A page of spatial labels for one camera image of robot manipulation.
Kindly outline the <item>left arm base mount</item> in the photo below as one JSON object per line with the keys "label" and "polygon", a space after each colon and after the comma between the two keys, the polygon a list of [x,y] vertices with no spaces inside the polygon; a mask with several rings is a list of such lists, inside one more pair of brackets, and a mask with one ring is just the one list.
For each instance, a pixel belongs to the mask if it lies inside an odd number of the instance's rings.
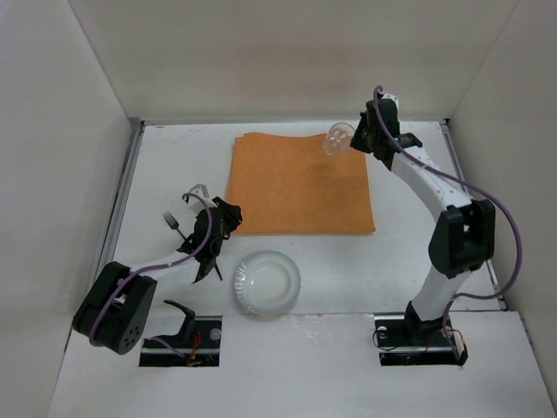
{"label": "left arm base mount", "polygon": [[197,317],[191,331],[144,339],[140,367],[218,367],[222,316]]}

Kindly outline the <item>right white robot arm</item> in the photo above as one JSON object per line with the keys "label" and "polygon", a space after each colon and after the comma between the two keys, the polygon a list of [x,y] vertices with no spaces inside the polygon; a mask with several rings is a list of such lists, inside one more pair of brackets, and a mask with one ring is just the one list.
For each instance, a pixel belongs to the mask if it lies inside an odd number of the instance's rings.
{"label": "right white robot arm", "polygon": [[400,132],[398,106],[390,98],[366,103],[350,146],[371,153],[403,180],[436,222],[427,248],[431,269],[401,325],[406,344],[422,344],[441,329],[446,307],[462,284],[493,257],[494,205],[463,192],[414,134]]}

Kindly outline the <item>black plastic knife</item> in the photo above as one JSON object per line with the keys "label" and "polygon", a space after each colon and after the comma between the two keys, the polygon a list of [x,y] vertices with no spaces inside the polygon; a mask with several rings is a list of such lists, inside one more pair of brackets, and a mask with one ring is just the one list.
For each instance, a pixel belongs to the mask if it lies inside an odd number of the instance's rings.
{"label": "black plastic knife", "polygon": [[217,261],[216,261],[216,260],[215,260],[215,262],[214,262],[214,270],[216,271],[216,273],[217,273],[219,279],[220,279],[221,281],[223,281],[224,279],[223,279],[222,273],[221,273],[221,271],[220,271],[220,269],[219,269],[219,267],[218,267],[218,264],[217,264]]}

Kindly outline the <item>clear plastic cup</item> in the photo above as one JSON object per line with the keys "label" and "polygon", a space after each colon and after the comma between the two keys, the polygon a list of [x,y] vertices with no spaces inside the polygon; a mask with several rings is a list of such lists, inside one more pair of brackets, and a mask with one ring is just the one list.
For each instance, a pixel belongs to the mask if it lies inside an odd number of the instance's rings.
{"label": "clear plastic cup", "polygon": [[328,155],[337,156],[351,149],[355,129],[345,122],[334,124],[325,135],[323,148]]}

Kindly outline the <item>clear plastic plate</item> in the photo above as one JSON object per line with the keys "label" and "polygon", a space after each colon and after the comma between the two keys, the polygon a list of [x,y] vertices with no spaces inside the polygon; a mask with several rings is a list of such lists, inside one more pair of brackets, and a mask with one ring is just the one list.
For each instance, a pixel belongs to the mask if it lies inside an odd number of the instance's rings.
{"label": "clear plastic plate", "polygon": [[295,305],[301,290],[296,263],[277,251],[249,254],[234,276],[234,293],[239,304],[251,314],[286,314]]}

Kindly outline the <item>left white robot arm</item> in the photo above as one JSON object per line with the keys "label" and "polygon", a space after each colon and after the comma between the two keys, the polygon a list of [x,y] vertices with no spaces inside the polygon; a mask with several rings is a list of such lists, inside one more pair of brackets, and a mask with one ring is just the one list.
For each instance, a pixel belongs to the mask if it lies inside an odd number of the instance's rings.
{"label": "left white robot arm", "polygon": [[71,328],[88,338],[93,347],[105,347],[123,355],[138,343],[151,309],[158,282],[150,273],[198,263],[194,283],[219,272],[217,258],[222,246],[243,223],[241,207],[220,197],[187,192],[182,200],[196,213],[193,231],[183,237],[180,259],[160,260],[132,268],[117,261],[107,263],[77,309]]}

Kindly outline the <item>orange cloth napkin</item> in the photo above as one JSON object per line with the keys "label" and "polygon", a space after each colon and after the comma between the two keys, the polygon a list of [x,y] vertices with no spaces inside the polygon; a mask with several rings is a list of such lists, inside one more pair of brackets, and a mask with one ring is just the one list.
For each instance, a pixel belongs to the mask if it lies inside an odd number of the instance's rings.
{"label": "orange cloth napkin", "polygon": [[239,233],[375,232],[365,155],[331,156],[324,139],[250,132],[235,140],[226,200],[241,208]]}

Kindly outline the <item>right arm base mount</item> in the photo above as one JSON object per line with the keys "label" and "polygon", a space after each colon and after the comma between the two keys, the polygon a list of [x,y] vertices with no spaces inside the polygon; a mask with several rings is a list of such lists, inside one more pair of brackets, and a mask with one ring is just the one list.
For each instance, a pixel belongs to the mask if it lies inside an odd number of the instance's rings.
{"label": "right arm base mount", "polygon": [[462,332],[445,328],[435,321],[429,329],[414,332],[404,314],[374,317],[372,341],[379,351],[381,366],[458,366],[468,360],[468,349]]}

